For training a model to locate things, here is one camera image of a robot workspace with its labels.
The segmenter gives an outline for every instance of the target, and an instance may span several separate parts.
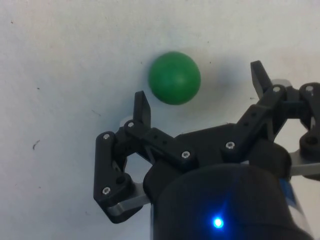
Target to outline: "white background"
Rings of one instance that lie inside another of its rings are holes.
[[[318,0],[0,0],[0,238],[149,239],[149,206],[114,225],[94,202],[96,136],[118,129],[139,90],[171,135],[234,123],[257,101],[256,60],[296,88],[318,82],[319,27]],[[152,61],[172,50],[202,76],[181,106],[147,85]],[[291,121],[277,142],[293,151],[303,132]],[[137,181],[148,167],[128,166]],[[320,183],[292,182],[320,238]]]

